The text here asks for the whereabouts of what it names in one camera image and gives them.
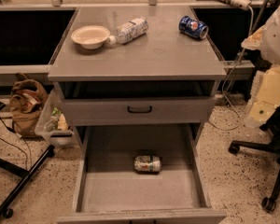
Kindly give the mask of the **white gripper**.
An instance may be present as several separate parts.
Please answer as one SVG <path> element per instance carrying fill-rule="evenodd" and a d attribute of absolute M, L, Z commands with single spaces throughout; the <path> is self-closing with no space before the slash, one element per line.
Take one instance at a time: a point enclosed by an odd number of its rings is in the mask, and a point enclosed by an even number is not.
<path fill-rule="evenodd" d="M 246 38 L 242 43 L 241 46 L 243 49 L 249 50 L 260 50 L 261 43 L 262 43 L 262 34 L 263 34 L 264 27 L 261 26 L 258 28 L 256 32 Z"/>

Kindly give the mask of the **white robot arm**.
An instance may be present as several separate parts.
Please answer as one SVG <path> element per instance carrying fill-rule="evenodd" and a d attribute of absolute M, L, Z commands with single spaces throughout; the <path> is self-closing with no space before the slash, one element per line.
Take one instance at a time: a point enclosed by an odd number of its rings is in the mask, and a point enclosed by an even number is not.
<path fill-rule="evenodd" d="M 241 46 L 244 49 L 259 50 L 263 60 L 280 64 L 280 6 Z"/>

